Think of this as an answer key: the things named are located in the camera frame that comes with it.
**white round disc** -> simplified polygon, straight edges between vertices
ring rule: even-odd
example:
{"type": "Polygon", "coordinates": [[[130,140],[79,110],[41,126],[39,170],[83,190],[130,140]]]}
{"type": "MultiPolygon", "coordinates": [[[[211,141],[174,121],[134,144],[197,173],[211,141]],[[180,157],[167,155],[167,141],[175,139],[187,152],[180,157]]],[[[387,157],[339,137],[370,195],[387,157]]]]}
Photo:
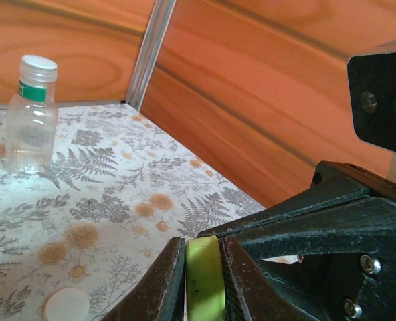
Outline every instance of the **white round disc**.
{"type": "Polygon", "coordinates": [[[57,291],[45,306],[47,321],[82,321],[90,308],[87,295],[76,288],[57,291]]]}

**clear plastic bottle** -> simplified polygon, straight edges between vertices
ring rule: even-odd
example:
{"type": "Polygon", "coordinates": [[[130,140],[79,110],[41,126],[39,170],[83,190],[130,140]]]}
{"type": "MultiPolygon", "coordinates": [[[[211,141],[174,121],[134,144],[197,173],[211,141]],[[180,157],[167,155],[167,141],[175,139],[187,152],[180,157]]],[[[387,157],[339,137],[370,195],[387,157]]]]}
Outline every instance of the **clear plastic bottle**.
{"type": "Polygon", "coordinates": [[[6,161],[14,173],[46,173],[51,167],[58,119],[54,102],[57,64],[35,55],[21,58],[18,94],[8,105],[6,161]]]}

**floral tablecloth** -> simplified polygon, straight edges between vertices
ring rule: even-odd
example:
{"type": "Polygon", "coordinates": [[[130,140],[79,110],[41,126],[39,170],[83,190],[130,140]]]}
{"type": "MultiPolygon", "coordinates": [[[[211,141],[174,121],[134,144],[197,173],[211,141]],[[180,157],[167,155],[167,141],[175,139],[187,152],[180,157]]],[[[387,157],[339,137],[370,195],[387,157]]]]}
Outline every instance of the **floral tablecloth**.
{"type": "Polygon", "coordinates": [[[262,207],[128,105],[60,108],[52,170],[4,168],[0,111],[0,319],[41,320],[74,286],[99,320],[166,242],[262,207]]]}

